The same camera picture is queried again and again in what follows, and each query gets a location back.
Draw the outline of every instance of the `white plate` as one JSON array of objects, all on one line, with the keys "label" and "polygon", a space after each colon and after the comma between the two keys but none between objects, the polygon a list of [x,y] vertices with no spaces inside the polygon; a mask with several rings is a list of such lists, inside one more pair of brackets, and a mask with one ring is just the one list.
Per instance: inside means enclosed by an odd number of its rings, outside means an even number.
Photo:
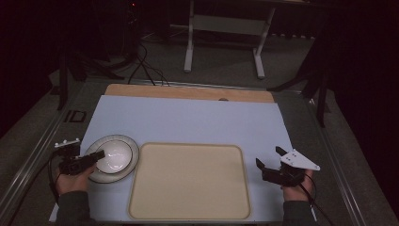
[{"label": "white plate", "polygon": [[[138,146],[130,137],[110,135],[100,138],[88,148],[86,154],[100,150],[104,150],[105,158],[97,162],[97,169],[90,174],[89,179],[92,181],[116,182],[132,172],[137,164]],[[119,157],[113,157],[113,153],[117,153]]]}]

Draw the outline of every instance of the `person's hand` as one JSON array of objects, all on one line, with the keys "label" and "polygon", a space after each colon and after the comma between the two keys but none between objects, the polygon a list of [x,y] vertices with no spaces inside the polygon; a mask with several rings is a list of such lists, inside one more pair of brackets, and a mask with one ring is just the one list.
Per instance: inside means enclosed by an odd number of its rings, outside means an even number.
[{"label": "person's hand", "polygon": [[58,179],[56,180],[56,190],[59,195],[71,191],[88,191],[88,177],[96,169],[96,164],[87,168],[85,171],[78,175],[60,174],[57,170]]},{"label": "person's hand", "polygon": [[[313,175],[313,170],[306,169],[305,173],[311,177]],[[302,185],[309,192],[309,194],[311,194],[311,189],[312,189],[313,184],[309,177],[305,176],[305,180],[302,182]],[[285,201],[308,201],[309,200],[305,191],[303,191],[300,186],[295,186],[295,187],[282,186],[281,189],[282,189],[283,197],[284,197]]]}]

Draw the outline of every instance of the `wooden edge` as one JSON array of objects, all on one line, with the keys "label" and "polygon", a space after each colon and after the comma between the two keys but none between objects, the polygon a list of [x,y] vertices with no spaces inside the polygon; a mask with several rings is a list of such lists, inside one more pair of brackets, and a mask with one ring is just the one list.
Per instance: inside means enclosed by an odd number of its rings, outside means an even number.
[{"label": "wooden edge", "polygon": [[111,84],[105,95],[274,103],[268,91]]}]

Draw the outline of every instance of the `sleeve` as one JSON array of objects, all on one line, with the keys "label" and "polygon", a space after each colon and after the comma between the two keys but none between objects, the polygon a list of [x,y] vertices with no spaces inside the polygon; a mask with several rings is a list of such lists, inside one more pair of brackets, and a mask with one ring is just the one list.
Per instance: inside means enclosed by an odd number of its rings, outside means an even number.
[{"label": "sleeve", "polygon": [[88,193],[86,191],[68,192],[59,197],[56,225],[91,226],[97,225],[96,220],[90,218]]},{"label": "sleeve", "polygon": [[311,206],[304,201],[288,201],[283,204],[284,219],[282,226],[318,225],[311,213]]}]

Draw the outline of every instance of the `rectangular tray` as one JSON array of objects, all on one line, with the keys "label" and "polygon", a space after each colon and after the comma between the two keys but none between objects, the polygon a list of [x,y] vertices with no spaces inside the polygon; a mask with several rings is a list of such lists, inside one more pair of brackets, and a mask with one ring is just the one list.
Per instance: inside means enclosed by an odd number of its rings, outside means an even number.
[{"label": "rectangular tray", "polygon": [[241,149],[234,145],[146,143],[129,204],[136,219],[244,219],[250,214]]}]

